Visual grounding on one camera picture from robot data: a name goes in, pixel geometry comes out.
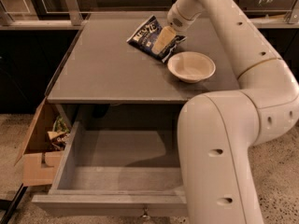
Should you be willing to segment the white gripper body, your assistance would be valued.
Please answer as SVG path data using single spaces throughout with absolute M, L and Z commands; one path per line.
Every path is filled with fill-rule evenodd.
M 177 0 L 167 14 L 167 21 L 178 32 L 186 31 L 202 14 L 198 0 Z

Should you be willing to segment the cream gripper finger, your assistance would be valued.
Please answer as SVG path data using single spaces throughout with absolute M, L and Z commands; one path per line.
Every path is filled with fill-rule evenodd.
M 171 26 L 165 26 L 156 39 L 151 51 L 158 55 L 175 38 L 176 31 Z

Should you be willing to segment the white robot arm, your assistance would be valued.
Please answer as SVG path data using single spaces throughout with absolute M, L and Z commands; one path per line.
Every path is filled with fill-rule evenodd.
M 190 224 L 263 224 L 249 147 L 280 137 L 299 118 L 288 65 L 233 0 L 177 0 L 167 14 L 186 30 L 205 11 L 239 88 L 193 97 L 178 118 L 178 154 Z

